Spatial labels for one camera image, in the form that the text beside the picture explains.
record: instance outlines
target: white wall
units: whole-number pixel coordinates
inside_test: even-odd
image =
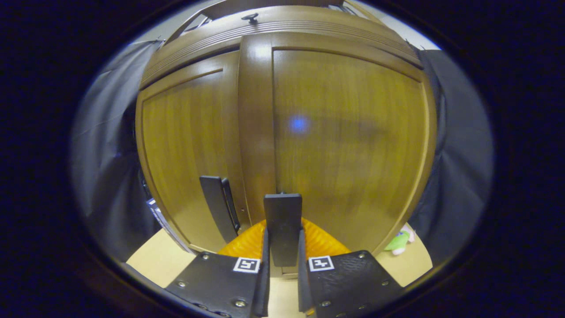
[[[196,11],[220,1],[221,0],[207,0],[193,4],[183,9],[179,13],[170,16],[168,19],[165,19],[165,21],[157,24],[153,28],[149,29],[147,32],[142,34],[133,42],[155,40],[157,37],[160,37],[161,40],[165,40],[169,38],[169,36],[171,36],[171,34],[173,34],[173,32],[177,30],[178,27],[189,17],[191,17]],[[417,48],[425,48],[427,50],[440,50],[440,48],[437,45],[435,45],[432,41],[427,39],[418,31],[409,27],[405,23],[401,22],[400,20],[393,18],[387,13],[382,12],[361,1],[356,1],[356,0],[352,0],[352,1],[362,6],[365,10],[369,11],[371,14],[373,14],[375,17],[381,20],[387,27],[395,30],[402,38],[407,39],[408,42],[410,42],[413,46],[416,46]],[[197,20],[193,22],[193,24],[197,24],[199,22],[200,21]]]

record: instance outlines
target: green plush toy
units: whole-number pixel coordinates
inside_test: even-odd
[[[400,232],[385,247],[385,251],[392,251],[392,254],[400,255],[406,250],[406,244],[415,240],[415,233],[407,225],[404,225]]]

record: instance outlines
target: beige floor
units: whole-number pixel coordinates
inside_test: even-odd
[[[127,263],[162,288],[167,287],[194,259],[160,230],[137,250]],[[375,259],[401,285],[406,286],[432,268],[432,261],[418,235],[398,256],[381,252]],[[271,278],[269,318],[304,318],[298,312],[297,280]]]

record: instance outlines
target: cabinet door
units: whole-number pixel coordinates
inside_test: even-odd
[[[200,61],[138,98],[136,135],[147,184],[173,229],[198,250],[226,242],[210,213],[201,175],[229,178],[242,230],[249,227],[237,130],[239,52]]]
[[[429,175],[436,113],[424,74],[384,51],[304,33],[242,40],[238,80],[247,204],[300,193],[302,215],[351,250],[382,250]]]

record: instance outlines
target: screw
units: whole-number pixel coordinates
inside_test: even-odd
[[[238,300],[234,303],[234,305],[236,305],[236,307],[245,307],[247,306],[247,303],[244,302],[243,300]]]

